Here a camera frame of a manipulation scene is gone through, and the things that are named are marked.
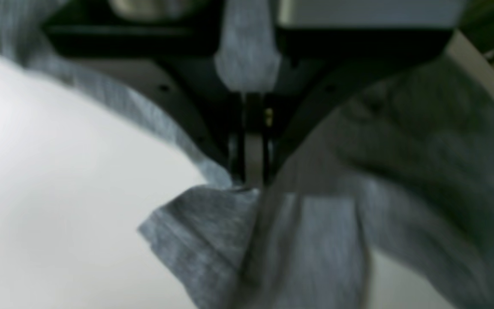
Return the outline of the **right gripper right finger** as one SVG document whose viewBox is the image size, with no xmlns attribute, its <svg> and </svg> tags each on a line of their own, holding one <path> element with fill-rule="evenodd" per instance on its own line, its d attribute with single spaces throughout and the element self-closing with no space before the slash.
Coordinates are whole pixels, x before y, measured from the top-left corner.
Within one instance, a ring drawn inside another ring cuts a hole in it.
<svg viewBox="0 0 494 309">
<path fill-rule="evenodd" d="M 271 0 L 280 66 L 263 98 L 263 181 L 343 100 L 440 55 L 464 0 Z"/>
</svg>

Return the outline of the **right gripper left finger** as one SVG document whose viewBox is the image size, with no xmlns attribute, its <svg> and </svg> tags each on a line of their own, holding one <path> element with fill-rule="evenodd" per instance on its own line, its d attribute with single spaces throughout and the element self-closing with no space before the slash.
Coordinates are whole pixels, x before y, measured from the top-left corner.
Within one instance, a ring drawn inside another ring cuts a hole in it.
<svg viewBox="0 0 494 309">
<path fill-rule="evenodd" d="M 106 0 L 71 0 L 41 25 L 55 51 L 153 100 L 194 144 L 245 181 L 241 96 L 225 86 L 214 56 L 223 0 L 178 20 L 137 23 Z"/>
</svg>

